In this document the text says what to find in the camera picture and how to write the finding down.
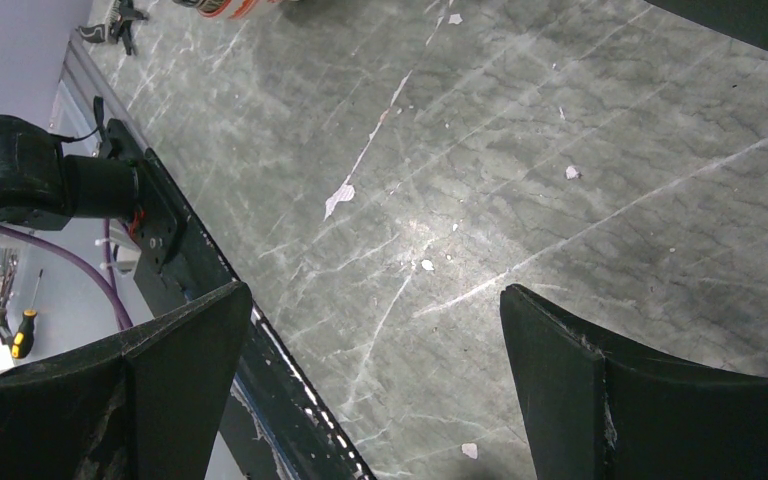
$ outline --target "yellow and black screwdriver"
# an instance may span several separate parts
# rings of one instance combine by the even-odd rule
[[[22,323],[16,330],[16,335],[13,336],[13,346],[10,348],[10,354],[13,358],[27,357],[34,346],[34,321],[37,319],[37,311],[34,310],[34,304],[37,301],[40,280],[42,280],[42,270],[40,270],[40,274],[37,277],[37,286],[34,287],[31,308],[22,312]]]

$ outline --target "white debris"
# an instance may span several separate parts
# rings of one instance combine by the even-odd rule
[[[340,188],[334,192],[334,195],[331,195],[331,197],[325,201],[325,218],[323,221],[328,220],[328,217],[334,213],[334,208],[338,203],[350,202],[353,198],[355,198],[355,187],[347,183],[340,185]]]
[[[566,176],[567,180],[574,180],[576,178],[581,178],[581,172],[579,172],[577,168],[570,165],[567,167]]]
[[[461,445],[461,452],[473,460],[478,460],[478,445],[474,443],[464,443]]]

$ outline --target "marble-patterned floor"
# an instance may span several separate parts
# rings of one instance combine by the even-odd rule
[[[510,283],[768,375],[768,53],[640,0],[137,5],[93,58],[380,478],[534,476]]]

